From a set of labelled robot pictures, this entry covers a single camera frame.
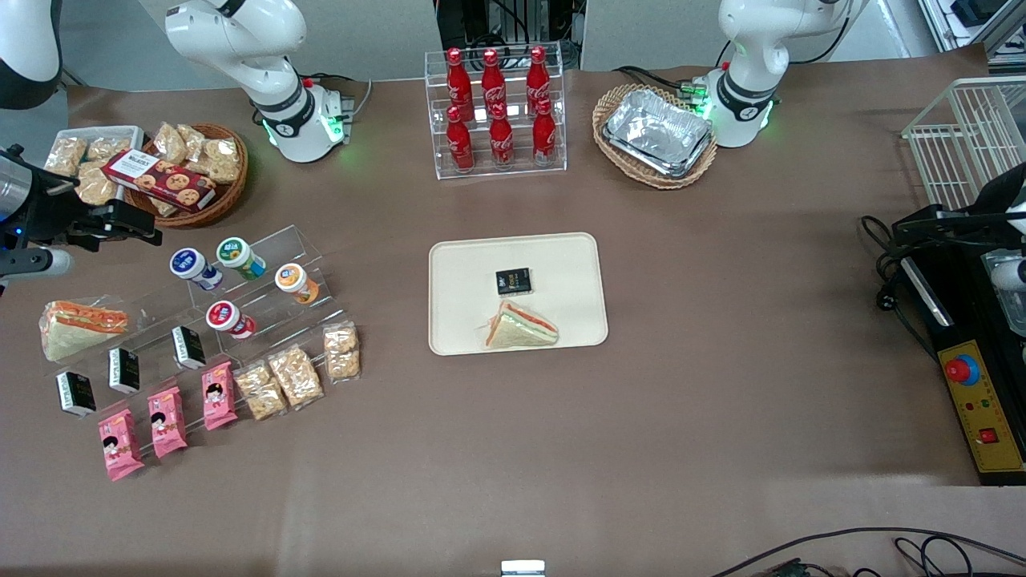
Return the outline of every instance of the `pink snack package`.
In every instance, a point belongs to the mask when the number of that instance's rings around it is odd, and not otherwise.
[[[179,387],[158,392],[147,399],[150,403],[150,426],[153,452],[163,459],[171,451],[189,447],[186,443],[186,420],[182,416],[182,395]]]
[[[118,480],[144,466],[134,427],[135,421],[131,418],[131,411],[127,409],[100,422],[104,464],[107,465],[107,476],[111,480]]]
[[[203,373],[203,424],[212,431],[238,419],[235,415],[235,380],[232,361]]]

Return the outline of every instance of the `robotic arm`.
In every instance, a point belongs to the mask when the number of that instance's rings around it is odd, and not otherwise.
[[[242,86],[285,158],[311,162],[343,142],[339,92],[304,84],[284,57],[307,35],[291,0],[191,0],[168,9],[164,27],[182,55]]]
[[[867,0],[722,0],[719,27],[735,44],[729,68],[705,78],[716,143],[741,147],[755,139],[791,55],[783,41],[838,30]]]

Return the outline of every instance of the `cookie box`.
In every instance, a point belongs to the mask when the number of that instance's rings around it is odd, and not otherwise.
[[[213,200],[208,178],[139,150],[115,155],[102,169],[111,181],[187,213],[199,213]]]

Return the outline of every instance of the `red bottle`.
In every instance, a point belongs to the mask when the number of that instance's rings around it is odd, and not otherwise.
[[[506,79],[499,71],[499,52],[495,48],[484,50],[484,74],[481,76],[481,91],[484,92],[484,108],[488,118],[495,120],[502,111],[506,118]]]
[[[509,170],[513,166],[513,127],[506,119],[506,104],[495,109],[488,136],[491,138],[491,159],[497,170]]]
[[[460,117],[460,108],[450,106],[448,108],[449,125],[445,129],[445,136],[449,141],[449,152],[452,153],[452,163],[456,164],[456,171],[461,175],[474,169],[474,151],[470,146],[470,130],[463,123]]]
[[[449,99],[452,101],[452,106],[460,110],[460,119],[464,122],[470,122],[474,119],[474,97],[470,91],[470,76],[467,74],[467,69],[463,67],[463,55],[460,53],[460,48],[452,47],[448,49],[445,53],[445,60],[448,62],[448,85],[449,85]]]
[[[556,121],[552,119],[552,101],[539,101],[535,118],[535,164],[551,166],[556,161]]]
[[[538,103],[549,100],[549,70],[545,68],[545,47],[530,49],[530,70],[527,71],[527,115],[537,114]]]

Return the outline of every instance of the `sandwich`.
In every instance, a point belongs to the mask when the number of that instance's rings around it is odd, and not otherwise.
[[[490,349],[545,347],[559,340],[559,330],[554,324],[507,300],[503,300],[499,314],[491,318],[490,329],[484,341],[484,346]]]
[[[128,315],[118,310],[54,301],[46,305],[39,319],[43,354],[47,360],[61,360],[108,339],[124,334]]]

